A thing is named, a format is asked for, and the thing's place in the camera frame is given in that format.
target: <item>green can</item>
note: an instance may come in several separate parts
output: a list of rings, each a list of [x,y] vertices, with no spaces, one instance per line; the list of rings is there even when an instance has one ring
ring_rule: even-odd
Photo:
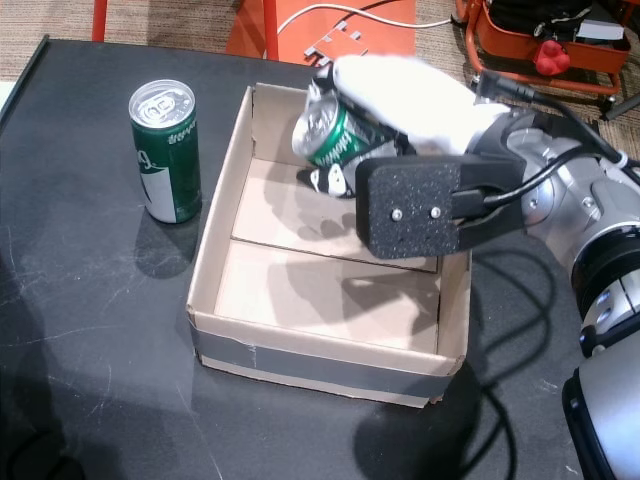
[[[309,104],[298,118],[291,146],[296,155],[317,167],[329,167],[342,166],[391,140],[329,94]]]
[[[149,213],[181,223],[202,207],[196,99],[176,80],[156,80],[129,100],[133,141]]]

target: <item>white cable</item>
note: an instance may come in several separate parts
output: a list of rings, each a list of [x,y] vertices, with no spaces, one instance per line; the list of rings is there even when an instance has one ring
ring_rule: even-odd
[[[336,5],[334,3],[315,3],[313,5],[309,5],[308,7],[303,8],[302,10],[294,13],[289,18],[287,18],[278,27],[278,35],[280,35],[282,33],[282,31],[285,28],[287,28],[289,26],[289,24],[291,22],[293,22],[296,18],[304,15],[307,12],[310,12],[311,10],[316,10],[318,8],[328,8],[330,10],[342,10],[343,12],[351,12],[351,13],[355,13],[356,15],[361,15],[361,16],[367,17],[367,18],[369,18],[371,20],[375,20],[376,22],[385,23],[387,25],[393,25],[394,27],[401,27],[401,28],[422,29],[422,28],[439,27],[440,25],[446,25],[447,23],[451,23],[451,19],[448,18],[447,20],[441,20],[440,22],[424,23],[424,24],[421,24],[421,25],[420,24],[415,25],[413,23],[396,22],[394,20],[389,20],[387,18],[382,18],[382,17],[379,17],[377,15],[374,15],[373,13],[369,13],[369,12],[367,12],[365,10],[359,10],[357,8],[354,8],[354,7],[347,7],[346,5]]]

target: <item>orange chair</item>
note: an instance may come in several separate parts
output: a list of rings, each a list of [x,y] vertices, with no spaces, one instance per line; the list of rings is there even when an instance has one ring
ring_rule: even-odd
[[[465,43],[473,68],[478,72],[484,65],[478,57],[478,43],[490,55],[517,60],[534,60],[539,42],[531,35],[509,32],[496,26],[489,17],[489,8],[484,0],[456,0],[459,20],[467,23]],[[613,48],[586,45],[576,42],[561,42],[571,59],[571,67],[593,70],[609,74],[610,86],[565,80],[538,75],[524,75],[516,72],[500,72],[519,82],[533,85],[546,85],[572,91],[594,93],[598,95],[614,95],[620,91],[618,73],[629,56],[631,45],[626,36],[613,43]]]
[[[104,42],[104,31],[107,25],[107,1],[93,2],[93,30],[91,40]],[[269,60],[278,60],[278,20],[276,18],[276,0],[262,0],[264,9],[264,31]]]

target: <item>box flap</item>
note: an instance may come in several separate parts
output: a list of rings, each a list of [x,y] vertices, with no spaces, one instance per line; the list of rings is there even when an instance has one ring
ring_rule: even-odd
[[[253,153],[251,109],[252,88],[248,87],[218,177],[189,287],[187,311],[192,322],[196,311],[213,311],[242,185]]]
[[[310,167],[291,149],[291,135],[304,110],[306,92],[258,83],[253,96],[254,155],[261,160]]]

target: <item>black cable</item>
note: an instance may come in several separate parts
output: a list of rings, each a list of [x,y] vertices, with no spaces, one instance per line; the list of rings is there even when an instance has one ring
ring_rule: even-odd
[[[556,172],[556,170],[558,170],[568,161],[573,160],[574,158],[581,155],[592,154],[592,151],[593,149],[591,147],[581,145],[579,147],[575,147],[571,150],[567,150],[566,152],[561,153],[553,160],[552,163],[533,175],[515,190],[511,190],[507,193],[501,193],[499,195],[489,195],[488,197],[485,197],[484,206],[487,208],[498,208],[513,202],[514,200],[522,197],[524,194],[530,192],[542,182],[547,180]]]
[[[586,135],[587,140],[591,141],[591,143],[598,148],[602,152],[602,155],[609,161],[616,163],[620,160],[620,153],[613,148],[609,142],[607,142],[604,138],[598,135],[593,131],[589,125],[587,125],[584,120],[582,120],[576,113],[567,107],[564,103],[554,100],[552,98],[547,97],[546,95],[542,95],[541,93],[536,92],[533,95],[533,101],[539,103],[540,105],[545,105],[547,107],[551,107],[554,110],[559,111],[565,117],[569,118],[573,121],[580,130]]]
[[[371,5],[367,5],[365,7],[359,7],[359,10],[362,10],[363,12],[367,11],[367,10],[371,10],[372,8],[376,8],[376,7],[380,7],[382,5],[386,5],[387,3],[392,3],[392,2],[399,2],[400,0],[381,0],[379,2],[376,3],[372,3]],[[347,15],[345,15],[344,17],[342,17],[340,20],[338,20],[336,22],[336,24],[334,25],[334,28],[337,27],[340,22],[344,22],[346,20],[349,20],[351,17],[353,17],[354,15],[357,15],[356,12],[350,12]]]
[[[554,110],[562,113],[565,117],[571,120],[585,135],[585,140],[593,144],[602,155],[613,163],[617,163],[621,159],[620,153],[616,151],[609,143],[594,132],[584,120],[575,114],[573,110],[567,107],[565,104],[547,97],[534,88],[518,83],[515,80],[504,77],[497,72],[490,70],[484,70],[480,76],[480,83],[476,89],[476,94],[480,97],[485,97],[494,100],[499,95],[505,95],[508,98],[522,100],[527,103],[539,103],[551,107]]]

